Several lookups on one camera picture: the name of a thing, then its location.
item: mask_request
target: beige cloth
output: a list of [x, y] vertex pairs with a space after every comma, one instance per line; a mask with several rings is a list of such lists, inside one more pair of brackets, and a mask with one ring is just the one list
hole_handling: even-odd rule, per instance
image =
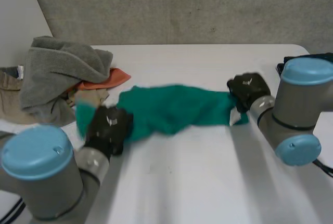
[[79, 90], [77, 92], [69, 92], [66, 102], [69, 106], [75, 105], [75, 101], [84, 101], [91, 105], [98, 107], [101, 103], [107, 99], [109, 93], [106, 89], [95, 90]]
[[[0, 71], [0, 118], [16, 124], [35, 124], [38, 120], [20, 109], [19, 92], [22, 80]], [[75, 98], [82, 98], [94, 106], [100, 105], [109, 96], [106, 89], [81, 90], [70, 92], [66, 100], [69, 106], [75, 105]]]
[[0, 71], [0, 118], [16, 124], [34, 124], [37, 120], [20, 109], [22, 80]]

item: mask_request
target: black cable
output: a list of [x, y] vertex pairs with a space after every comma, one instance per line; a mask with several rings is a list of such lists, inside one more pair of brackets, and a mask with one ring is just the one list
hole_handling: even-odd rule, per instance
[[5, 219], [7, 219], [8, 218], [8, 216], [10, 216], [14, 211], [15, 211], [15, 209], [21, 204], [21, 202], [23, 201], [23, 199], [22, 198], [20, 198], [18, 201], [17, 201], [17, 203], [14, 205], [14, 207], [12, 207], [11, 208], [11, 210], [0, 220], [0, 224], [3, 224], [3, 221], [5, 220]]
[[314, 160], [313, 164], [316, 165], [317, 167], [319, 167], [326, 175], [333, 178], [333, 168], [326, 166], [318, 159]]
[[12, 217], [10, 217], [9, 220], [7, 220], [6, 222], [4, 222], [4, 224], [11, 224], [13, 221], [15, 221], [17, 219], [17, 217], [20, 216], [20, 214], [22, 214], [23, 210], [25, 209], [25, 203], [23, 202], [21, 204], [21, 206], [19, 207], [19, 209], [15, 212], [15, 214], [13, 214]]

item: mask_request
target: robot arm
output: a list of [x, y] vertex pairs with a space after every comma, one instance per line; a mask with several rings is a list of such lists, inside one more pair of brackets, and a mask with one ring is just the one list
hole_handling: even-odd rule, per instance
[[109, 159], [122, 154], [132, 121], [124, 109], [98, 108], [86, 144], [75, 157], [59, 128], [39, 126], [12, 137], [4, 134], [0, 189], [23, 198], [33, 224], [85, 223]]
[[276, 99], [258, 74], [228, 81], [239, 112], [249, 111], [275, 154], [287, 165], [313, 162], [321, 144], [313, 130], [323, 111], [333, 110], [333, 64], [298, 58], [287, 62]]

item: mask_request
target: orange cloth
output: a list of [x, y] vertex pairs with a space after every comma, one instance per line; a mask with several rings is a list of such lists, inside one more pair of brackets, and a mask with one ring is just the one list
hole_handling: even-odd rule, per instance
[[83, 81], [79, 83], [77, 86], [78, 90], [93, 90], [93, 89], [102, 89], [102, 88], [111, 88], [116, 87], [125, 83], [129, 80], [131, 76], [127, 73], [124, 73], [122, 70], [118, 68], [111, 68], [110, 69], [110, 76], [107, 80], [102, 83], [94, 84], [91, 82]]

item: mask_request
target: black object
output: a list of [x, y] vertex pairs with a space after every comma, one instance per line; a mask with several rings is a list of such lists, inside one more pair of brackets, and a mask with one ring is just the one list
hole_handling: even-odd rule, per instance
[[281, 125], [282, 127], [287, 128], [287, 129], [293, 129], [293, 130], [299, 130], [299, 131], [310, 131], [310, 130], [313, 130], [316, 127], [316, 125], [312, 125], [312, 126], [308, 126], [308, 127], [300, 127], [300, 126], [295, 126], [295, 125], [289, 125], [289, 124], [286, 124], [286, 123], [280, 121], [279, 119], [277, 119], [274, 114], [272, 114], [272, 119], [278, 125]]
[[236, 107], [240, 113], [247, 112], [258, 98], [271, 94], [267, 83], [257, 73], [237, 75], [227, 82], [227, 86], [231, 95], [237, 99]]
[[14, 78], [19, 77], [17, 67], [0, 67], [0, 71], [3, 71], [4, 73], [7, 73], [9, 76], [12, 76]]
[[125, 109], [100, 106], [88, 127], [85, 147], [99, 150], [108, 159], [112, 155], [121, 155], [132, 125], [133, 115]]
[[313, 162], [314, 165], [316, 165], [317, 167], [319, 167], [323, 172], [325, 172], [328, 176], [333, 178], [333, 168], [330, 168], [324, 164], [322, 164], [321, 161], [319, 161], [318, 159], [314, 160]]
[[307, 54], [307, 55], [301, 55], [301, 56], [297, 56], [297, 57], [285, 57], [284, 58], [284, 63], [279, 63], [276, 67], [276, 70], [278, 72], [278, 74], [281, 76], [282, 71], [285, 67], [285, 64], [291, 60], [291, 59], [295, 59], [295, 58], [316, 58], [316, 59], [324, 59], [327, 60], [329, 62], [333, 63], [333, 53], [328, 52], [326, 54]]
[[[23, 202], [23, 199], [20, 198], [17, 203], [11, 208], [11, 210], [0, 220], [0, 224], [11, 224], [20, 216], [24, 209], [25, 203]], [[7, 221], [5, 221], [15, 210], [16, 212]]]

